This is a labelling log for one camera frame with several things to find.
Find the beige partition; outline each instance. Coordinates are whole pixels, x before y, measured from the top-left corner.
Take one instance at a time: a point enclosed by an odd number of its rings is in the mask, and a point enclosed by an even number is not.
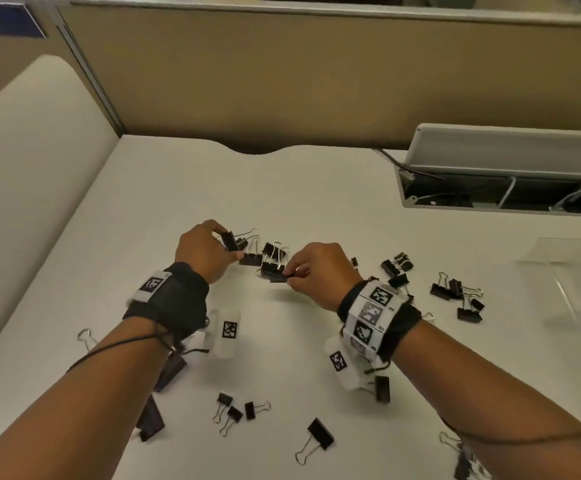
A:
[[[0,91],[40,55],[57,55],[68,62],[79,74],[104,115],[109,118],[108,112],[104,110],[99,97],[79,67],[61,33],[50,20],[46,10],[36,6],[29,6],[29,9],[46,33],[46,39],[0,36]]]
[[[581,129],[581,27],[61,11],[131,134],[396,147],[422,122]]]

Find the desk surface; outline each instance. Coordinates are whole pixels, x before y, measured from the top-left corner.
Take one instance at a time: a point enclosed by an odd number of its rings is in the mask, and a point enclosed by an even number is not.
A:
[[[171,262],[179,235],[209,217],[236,233],[257,227],[291,251],[338,241],[365,276],[382,276],[379,263],[406,252],[409,290],[437,326],[581,417],[514,262],[538,237],[581,237],[581,217],[404,209],[394,167],[371,150],[242,155],[209,141],[125,136],[0,335],[0,433],[83,354],[77,332],[104,336],[145,276]],[[484,290],[481,325],[459,322],[455,304],[428,294],[439,271]],[[334,314],[245,266],[212,287],[208,307],[218,306],[241,310],[237,357],[204,358],[156,395],[166,428],[147,444],[131,440],[116,478],[452,475],[439,419],[394,366],[390,405],[339,385],[322,352],[340,325]],[[211,421],[220,390],[272,410],[222,438]],[[294,452],[315,417],[336,444],[300,467]]]

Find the cubicle number sign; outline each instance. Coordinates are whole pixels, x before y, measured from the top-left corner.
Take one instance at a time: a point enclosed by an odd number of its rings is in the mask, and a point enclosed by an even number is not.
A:
[[[46,38],[23,3],[0,3],[0,35]]]

